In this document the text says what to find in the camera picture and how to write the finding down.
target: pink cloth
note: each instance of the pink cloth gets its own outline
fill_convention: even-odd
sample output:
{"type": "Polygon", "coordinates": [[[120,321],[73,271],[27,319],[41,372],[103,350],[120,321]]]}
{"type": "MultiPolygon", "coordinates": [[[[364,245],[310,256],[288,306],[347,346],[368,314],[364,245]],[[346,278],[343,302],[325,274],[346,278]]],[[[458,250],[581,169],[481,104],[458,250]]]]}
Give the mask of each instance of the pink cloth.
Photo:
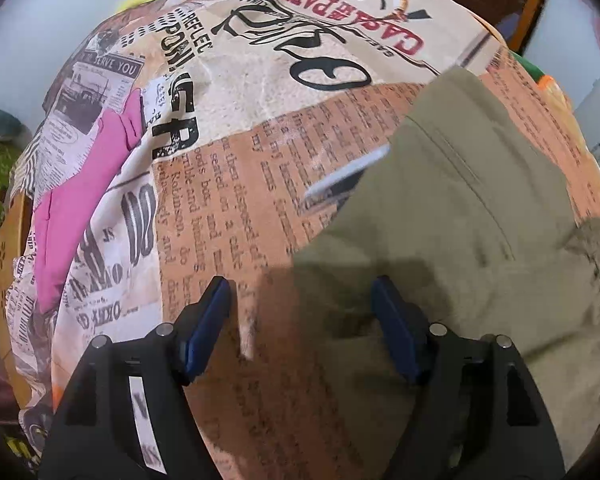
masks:
{"type": "Polygon", "coordinates": [[[33,273],[38,309],[58,307],[80,239],[104,192],[142,137],[140,89],[126,99],[122,114],[107,108],[82,169],[42,197],[34,213],[38,254],[33,273]]]}

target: yellow object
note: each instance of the yellow object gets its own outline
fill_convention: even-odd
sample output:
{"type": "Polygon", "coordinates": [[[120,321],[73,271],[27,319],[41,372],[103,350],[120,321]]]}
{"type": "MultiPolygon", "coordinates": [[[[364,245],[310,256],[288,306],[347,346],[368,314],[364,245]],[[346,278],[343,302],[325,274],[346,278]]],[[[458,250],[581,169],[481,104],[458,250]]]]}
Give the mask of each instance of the yellow object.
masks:
{"type": "Polygon", "coordinates": [[[31,227],[31,207],[31,200],[19,192],[0,227],[0,357],[21,408],[31,399],[31,388],[25,378],[16,371],[5,309],[7,290],[13,283],[13,260],[24,254],[31,227]]]}
{"type": "Polygon", "coordinates": [[[153,0],[125,0],[116,9],[116,14],[122,12],[123,10],[131,9],[132,7],[137,7],[138,5],[145,4],[150,1],[153,0]]]}
{"type": "Polygon", "coordinates": [[[584,156],[588,159],[589,164],[595,168],[600,176],[600,167],[593,155],[589,153],[584,135],[580,130],[580,125],[573,115],[573,105],[569,96],[562,91],[560,85],[550,75],[543,75],[539,79],[538,89],[544,97],[551,113],[554,117],[560,119],[565,126],[563,131],[578,145],[584,156]]]}

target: newspaper print fabric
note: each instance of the newspaper print fabric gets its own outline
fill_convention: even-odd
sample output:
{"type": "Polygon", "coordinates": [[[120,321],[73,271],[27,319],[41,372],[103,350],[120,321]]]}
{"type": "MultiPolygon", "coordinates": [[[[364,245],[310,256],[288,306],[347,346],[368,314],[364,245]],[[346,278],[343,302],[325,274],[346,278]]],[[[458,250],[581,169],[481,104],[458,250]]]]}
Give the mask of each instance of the newspaper print fabric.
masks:
{"type": "Polygon", "coordinates": [[[56,312],[42,316],[36,308],[33,266],[36,237],[32,227],[22,257],[13,263],[14,282],[7,291],[5,315],[16,370],[31,387],[31,398],[18,418],[30,444],[42,452],[52,420],[51,341],[56,312]]]}
{"type": "MultiPolygon", "coordinates": [[[[360,478],[296,325],[291,255],[336,209],[303,197],[385,145],[419,90],[455,64],[562,168],[576,217],[600,216],[595,168],[519,65],[450,0],[155,0],[103,22],[46,96],[36,196],[79,171],[99,107],[116,109],[131,88],[142,89],[147,130],[77,249],[52,335],[29,328],[14,346],[22,362],[50,352],[48,366],[21,370],[37,406],[50,405],[49,384],[57,405],[92,337],[142,336],[222,274],[238,304],[186,393],[223,477],[360,478]]],[[[16,275],[14,317],[31,318],[31,280],[16,275]]]]}
{"type": "Polygon", "coordinates": [[[36,166],[38,164],[38,144],[40,135],[37,132],[31,142],[18,157],[9,174],[9,201],[11,202],[19,191],[33,199],[36,185],[36,166]]]}

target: metal screw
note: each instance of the metal screw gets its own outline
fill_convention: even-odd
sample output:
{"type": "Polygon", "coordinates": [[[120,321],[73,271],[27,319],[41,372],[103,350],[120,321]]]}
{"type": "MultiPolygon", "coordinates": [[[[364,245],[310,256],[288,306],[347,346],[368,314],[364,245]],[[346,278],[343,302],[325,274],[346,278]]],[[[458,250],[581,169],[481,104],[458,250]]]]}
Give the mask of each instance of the metal screw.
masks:
{"type": "Polygon", "coordinates": [[[155,333],[160,336],[166,336],[173,332],[173,325],[171,323],[160,323],[155,328],[155,333]]]}
{"type": "Polygon", "coordinates": [[[432,323],[431,325],[429,325],[429,332],[431,332],[433,335],[437,335],[438,337],[442,337],[443,335],[446,335],[446,326],[444,326],[442,323],[432,323]]]}
{"type": "Polygon", "coordinates": [[[97,335],[91,340],[91,346],[94,348],[102,348],[104,345],[109,342],[109,338],[105,335],[97,335]]]}
{"type": "Polygon", "coordinates": [[[510,348],[513,345],[513,341],[511,340],[511,338],[508,335],[502,334],[496,336],[496,343],[501,348],[510,348]]]}

